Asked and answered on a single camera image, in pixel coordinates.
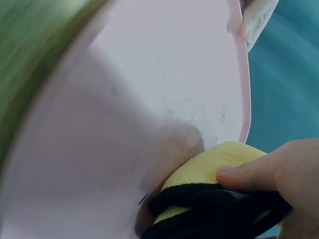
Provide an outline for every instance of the green object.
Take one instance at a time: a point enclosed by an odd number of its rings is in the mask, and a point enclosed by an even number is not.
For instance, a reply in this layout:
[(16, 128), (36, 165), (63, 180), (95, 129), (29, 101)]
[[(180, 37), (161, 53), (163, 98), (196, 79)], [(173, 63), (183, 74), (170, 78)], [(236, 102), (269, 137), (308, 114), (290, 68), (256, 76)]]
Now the green object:
[(0, 165), (31, 101), (107, 0), (0, 0)]

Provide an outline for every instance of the teal background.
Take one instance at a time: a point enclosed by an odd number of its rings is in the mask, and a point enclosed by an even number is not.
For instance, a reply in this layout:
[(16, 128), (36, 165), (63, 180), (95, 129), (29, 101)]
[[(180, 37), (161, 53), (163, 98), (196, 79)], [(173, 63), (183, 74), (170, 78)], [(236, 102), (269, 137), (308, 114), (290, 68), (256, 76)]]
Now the teal background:
[(247, 143), (270, 152), (293, 139), (318, 137), (319, 0), (279, 0), (249, 53), (249, 64), (252, 124)]

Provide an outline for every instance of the pink plastic basin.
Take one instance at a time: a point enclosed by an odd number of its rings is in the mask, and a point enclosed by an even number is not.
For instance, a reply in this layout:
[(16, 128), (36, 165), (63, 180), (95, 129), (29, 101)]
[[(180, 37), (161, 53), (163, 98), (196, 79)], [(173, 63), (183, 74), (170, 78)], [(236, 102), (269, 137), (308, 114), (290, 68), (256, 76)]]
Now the pink plastic basin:
[(121, 0), (102, 9), (9, 155), (2, 239), (135, 239), (152, 223), (143, 199), (173, 170), (218, 143), (245, 142), (241, 20), (236, 0)]

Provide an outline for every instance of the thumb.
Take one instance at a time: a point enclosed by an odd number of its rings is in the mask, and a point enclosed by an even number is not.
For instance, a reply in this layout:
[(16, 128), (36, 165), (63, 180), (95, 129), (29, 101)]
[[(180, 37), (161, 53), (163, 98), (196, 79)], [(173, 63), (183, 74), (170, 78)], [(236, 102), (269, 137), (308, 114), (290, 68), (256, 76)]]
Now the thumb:
[(267, 154), (239, 167), (221, 166), (216, 179), (224, 188), (237, 192), (276, 191), (278, 160)]

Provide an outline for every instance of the yellow sponge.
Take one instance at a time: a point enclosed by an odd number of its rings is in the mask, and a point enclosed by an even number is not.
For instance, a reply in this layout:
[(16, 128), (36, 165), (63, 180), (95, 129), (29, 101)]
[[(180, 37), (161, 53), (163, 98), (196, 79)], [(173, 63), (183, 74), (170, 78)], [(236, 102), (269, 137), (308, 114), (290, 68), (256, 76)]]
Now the yellow sponge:
[[(248, 145), (230, 141), (205, 151), (179, 167), (166, 180), (162, 190), (191, 183), (216, 184), (216, 171), (221, 165), (239, 166), (265, 155), (264, 152)], [(164, 211), (155, 224), (187, 211), (186, 208), (171, 207)]]

